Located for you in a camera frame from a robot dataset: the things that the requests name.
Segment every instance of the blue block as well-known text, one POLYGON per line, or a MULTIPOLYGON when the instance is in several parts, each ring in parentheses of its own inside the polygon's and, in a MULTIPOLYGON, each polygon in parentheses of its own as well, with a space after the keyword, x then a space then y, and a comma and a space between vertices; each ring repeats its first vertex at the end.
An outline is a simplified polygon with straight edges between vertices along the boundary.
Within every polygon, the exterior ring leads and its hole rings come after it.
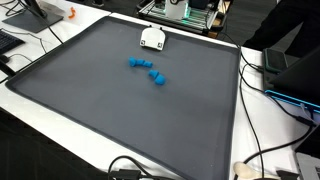
POLYGON ((157 85, 161 85, 162 86, 162 85, 164 85, 166 83, 166 78, 163 75, 159 74, 157 76, 157 78, 154 80, 154 82, 157 85))
POLYGON ((154 79, 156 79, 159 75, 159 71, 157 70, 150 70, 149 71, 149 76, 153 77, 154 79))
POLYGON ((138 59, 137 61, 136 61, 136 64, 138 65, 138 66, 143 66, 143 64, 144 64, 144 60, 143 59, 138 59))
POLYGON ((134 57, 129 57, 129 66, 131 67, 135 67, 136 66, 136 60, 134 59, 134 57))
POLYGON ((148 67, 148 68, 152 68, 152 62, 149 62, 149 61, 145 61, 144 63, 143 63, 143 66, 144 67, 148 67))

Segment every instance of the orange object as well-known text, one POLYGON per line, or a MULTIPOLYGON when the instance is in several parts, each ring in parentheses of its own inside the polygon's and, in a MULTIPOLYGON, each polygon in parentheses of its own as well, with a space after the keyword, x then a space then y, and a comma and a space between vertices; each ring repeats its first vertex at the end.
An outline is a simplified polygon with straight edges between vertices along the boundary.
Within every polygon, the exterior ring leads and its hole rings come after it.
POLYGON ((72 19, 72 18, 74 18, 76 16, 76 10, 74 10, 73 7, 71 7, 70 10, 71 10, 72 14, 70 16, 68 16, 68 17, 69 17, 69 19, 72 19))

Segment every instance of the white table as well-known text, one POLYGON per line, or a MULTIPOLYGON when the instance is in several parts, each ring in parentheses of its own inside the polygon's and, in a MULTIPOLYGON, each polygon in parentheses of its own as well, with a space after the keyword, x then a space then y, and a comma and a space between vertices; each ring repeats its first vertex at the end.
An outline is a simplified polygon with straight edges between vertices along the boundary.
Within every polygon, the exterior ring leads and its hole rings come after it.
MULTIPOLYGON (((76 11, 76 18, 69 20, 67 17, 64 18, 62 22, 59 22, 52 26, 55 33, 63 40, 75 36, 81 30, 88 27, 90 24, 94 23, 96 20, 103 16, 110 15, 109 12, 93 9, 90 7, 73 4, 65 1, 55 2, 57 6, 69 12, 69 8, 73 6, 76 11)), ((0 19, 5 19, 4 13, 6 9, 0 7, 0 19)), ((113 13, 110 16, 119 19, 143 24, 143 25, 153 25, 158 26, 154 23, 146 22, 143 20, 123 16, 120 14, 113 13)), ((1 27, 16 31, 24 32, 21 29, 17 29, 8 25, 0 23, 1 27)), ((190 36, 205 41, 210 41, 213 43, 223 44, 226 46, 233 46, 231 44, 209 39, 199 35, 194 35, 181 30, 176 30, 173 28, 163 27, 167 31, 183 34, 185 36, 190 36)), ((27 43, 19 48, 16 48, 6 55, 11 55, 15 53, 20 53, 28 56, 32 60, 36 60, 44 54, 40 43, 38 40, 29 37, 16 35, 17 37, 25 40, 27 43)), ((44 39, 45 48, 49 51, 54 47, 59 45, 59 42, 55 37, 49 32, 49 30, 44 30, 36 34, 36 36, 44 39)), ((261 52, 243 49, 244 56, 251 63, 260 64, 261 63, 261 52)), ((14 57, 9 63, 9 66, 14 70, 18 70, 28 64, 28 61, 24 60, 22 57, 14 57)), ((6 76, 0 72, 0 79, 4 79, 6 76)), ((261 88, 261 75, 248 67, 245 72, 246 80, 253 86, 261 88)), ((255 92, 245 85, 243 85, 243 93, 245 97, 245 102, 248 107, 250 117, 252 119, 253 126, 256 129, 257 135, 259 137, 262 149, 274 147, 283 143, 292 141, 307 131, 307 127, 295 122, 291 117, 284 114, 275 103, 264 97, 263 95, 255 92)), ((23 122, 32 126, 39 132, 48 136, 55 142, 64 146, 66 149, 70 150, 74 154, 78 155, 85 161, 89 162, 93 166, 107 170, 110 162, 120 156, 128 155, 137 159, 142 164, 148 167, 148 171, 153 175, 162 175, 167 177, 172 177, 176 179, 181 179, 174 173, 166 170, 164 167, 140 156, 139 154, 124 148, 117 143, 55 113, 52 112, 30 100, 27 100, 15 93, 9 91, 4 83, 0 84, 0 107, 10 112, 12 115, 21 119, 23 122)), ((302 111, 298 107, 293 107, 290 105, 285 105, 288 111, 294 114, 303 115, 302 111)), ((232 165, 234 162, 243 161, 249 155, 257 152, 257 145, 250 129, 247 117, 245 115, 243 106, 240 100, 240 94, 238 95, 234 131, 233 131, 233 143, 232 143, 232 154, 231 154, 231 168, 230 168, 230 178, 233 179, 234 173, 232 170, 232 165)), ((296 172, 296 165, 293 158, 292 147, 284 148, 275 152, 271 152, 264 155, 265 169, 266 172, 275 173, 278 168, 294 171, 296 172)), ((256 169, 260 169, 259 159, 254 159, 250 165, 256 169)), ((115 168, 132 168, 136 167, 127 160, 118 161, 115 168)))

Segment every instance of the gray mat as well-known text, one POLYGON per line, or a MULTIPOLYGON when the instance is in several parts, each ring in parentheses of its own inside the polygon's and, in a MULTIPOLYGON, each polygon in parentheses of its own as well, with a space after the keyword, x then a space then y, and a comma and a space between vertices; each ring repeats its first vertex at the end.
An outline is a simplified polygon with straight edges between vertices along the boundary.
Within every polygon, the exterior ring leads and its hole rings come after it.
POLYGON ((103 18, 6 85, 183 178, 228 179, 239 51, 168 32, 153 51, 139 46, 144 28, 103 18))

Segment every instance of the black cable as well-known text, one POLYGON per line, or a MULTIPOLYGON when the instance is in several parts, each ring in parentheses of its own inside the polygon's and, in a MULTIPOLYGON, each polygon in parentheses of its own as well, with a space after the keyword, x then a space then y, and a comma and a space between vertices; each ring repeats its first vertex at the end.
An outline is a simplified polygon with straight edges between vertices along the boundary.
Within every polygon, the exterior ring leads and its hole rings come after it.
POLYGON ((15 4, 12 8, 8 8, 8 7, 3 6, 3 5, 1 5, 1 6, 4 7, 4 8, 6 8, 6 9, 8 9, 8 11, 6 12, 6 16, 10 17, 10 16, 19 14, 19 13, 21 13, 21 12, 24 11, 24 9, 20 9, 20 10, 18 10, 18 11, 15 11, 15 10, 14 10, 14 8, 16 8, 19 4, 20 4, 20 2, 18 1, 17 4, 15 4))
POLYGON ((13 56, 22 56, 22 57, 24 57, 25 59, 27 59, 28 61, 30 61, 32 63, 32 60, 30 58, 28 58, 27 56, 23 55, 23 54, 13 54, 13 55, 9 56, 9 58, 12 58, 13 56))
POLYGON ((119 159, 127 159, 127 160, 130 160, 134 165, 136 165, 139 170, 141 170, 144 174, 146 174, 145 176, 141 176, 141 178, 149 178, 149 179, 157 179, 157 180, 173 180, 173 179, 170 179, 170 178, 166 178, 166 177, 161 177, 161 176, 153 176, 151 175, 148 171, 146 171, 140 164, 137 160, 135 160, 134 158, 130 157, 130 156, 126 156, 126 155, 123 155, 123 156, 119 156, 117 158, 115 158, 109 165, 109 168, 108 168, 108 180, 110 180, 110 172, 111 172, 111 169, 112 169, 112 166, 113 164, 118 161, 119 159))
MULTIPOLYGON (((312 126, 309 126, 309 129, 308 131, 303 135, 301 136, 300 138, 294 140, 294 141, 291 141, 289 143, 286 143, 286 144, 283 144, 283 145, 280 145, 280 146, 276 146, 276 147, 273 147, 273 148, 269 148, 269 149, 265 149, 265 150, 262 150, 261 152, 257 152, 253 155, 251 155, 250 157, 248 157, 246 160, 243 161, 244 164, 247 164, 248 162, 250 162, 253 158, 259 156, 259 155, 262 155, 262 154, 265 154, 267 152, 271 152, 271 151, 275 151, 275 150, 279 150, 279 149, 282 149, 282 148, 285 148, 287 146, 291 146, 293 144, 296 144, 300 141, 302 141, 304 138, 306 138, 312 131, 312 126)), ((238 175, 235 175, 234 180, 237 180, 238 179, 238 175)))
POLYGON ((262 94, 265 94, 264 91, 262 91, 262 90, 260 90, 260 89, 257 89, 257 88, 255 88, 255 87, 253 87, 253 86, 251 86, 251 85, 246 81, 246 79, 243 77, 243 74, 240 72, 240 70, 239 70, 239 74, 240 74, 240 76, 241 76, 241 80, 243 80, 243 82, 244 82, 247 86, 249 86, 251 89, 254 89, 254 90, 256 90, 256 91, 258 91, 258 92, 260 92, 260 93, 262 93, 262 94))
POLYGON ((281 106, 281 104, 280 104, 276 99, 274 99, 274 98, 272 98, 272 97, 270 97, 270 98, 280 107, 280 109, 281 109, 283 112, 285 112, 286 114, 288 114, 289 116, 291 116, 291 117, 294 118, 294 119, 297 118, 297 116, 289 113, 283 106, 281 106))
POLYGON ((162 176, 140 176, 141 178, 146 178, 146 179, 154 179, 154 180, 174 180, 171 178, 167 178, 167 177, 162 177, 162 176))
MULTIPOLYGON (((251 119, 250 119, 250 116, 249 116, 249 113, 248 113, 246 104, 245 104, 245 102, 244 102, 243 92, 242 92, 242 80, 244 79, 244 78, 243 78, 243 73, 244 73, 244 70, 245 70, 245 68, 247 67, 247 65, 249 65, 249 64, 246 64, 246 65, 243 66, 242 72, 241 72, 241 79, 240 79, 240 97, 241 97, 241 102, 242 102, 242 105, 243 105, 243 107, 244 107, 245 113, 246 113, 246 115, 247 115, 249 124, 250 124, 250 126, 251 126, 252 132, 253 132, 254 137, 255 137, 255 139, 256 139, 257 146, 258 146, 258 150, 259 150, 259 152, 261 153, 260 142, 259 142, 257 133, 256 133, 256 131, 254 130, 254 127, 253 127, 253 125, 252 125, 252 122, 251 122, 251 119)), ((262 178, 264 178, 264 163, 263 163, 262 154, 260 154, 260 161, 261 161, 261 170, 262 170, 261 173, 262 173, 262 178)))
POLYGON ((152 9, 154 8, 154 6, 156 6, 156 3, 154 2, 154 4, 152 5, 152 7, 149 9, 149 11, 147 12, 146 16, 148 16, 148 14, 150 13, 150 11, 152 11, 152 9))
POLYGON ((237 48, 240 50, 240 52, 241 52, 241 57, 243 58, 243 60, 245 61, 245 63, 246 64, 248 64, 251 68, 253 68, 253 69, 255 69, 256 71, 258 71, 258 72, 260 72, 260 73, 263 73, 263 68, 262 67, 260 67, 260 66, 258 66, 258 65, 254 65, 254 64, 252 64, 252 63, 249 63, 248 61, 247 61, 247 59, 244 57, 244 55, 243 55, 243 53, 242 53, 242 51, 241 51, 241 46, 239 46, 228 34, 226 34, 226 33, 224 33, 224 32, 220 32, 220 33, 222 33, 222 34, 224 34, 226 37, 228 37, 230 40, 231 40, 231 42, 235 45, 235 46, 237 46, 237 48))
POLYGON ((4 28, 1 28, 0 31, 6 31, 6 32, 12 33, 12 34, 30 35, 30 36, 32 36, 32 37, 34 37, 34 38, 36 38, 36 39, 39 39, 43 51, 45 52, 45 54, 47 54, 47 51, 46 51, 46 49, 44 48, 43 43, 42 43, 42 38, 39 38, 39 37, 37 37, 37 36, 35 36, 35 35, 31 34, 31 33, 13 32, 13 31, 6 30, 6 29, 4 29, 4 28))
POLYGON ((36 16, 38 16, 43 22, 46 23, 47 28, 50 30, 50 32, 59 40, 59 42, 61 44, 63 44, 63 41, 56 35, 56 33, 53 32, 53 30, 51 29, 51 27, 48 25, 48 22, 37 12, 35 12, 33 9, 29 8, 29 6, 27 6, 26 4, 24 4, 21 0, 18 0, 28 11, 30 11, 32 14, 35 14, 36 16))
POLYGON ((0 81, 0 84, 2 84, 3 82, 5 82, 6 80, 8 80, 8 77, 4 78, 2 81, 0 81))
POLYGON ((15 1, 16 0, 12 0, 12 1, 9 1, 9 2, 1 3, 0 6, 8 5, 8 4, 14 3, 15 1))

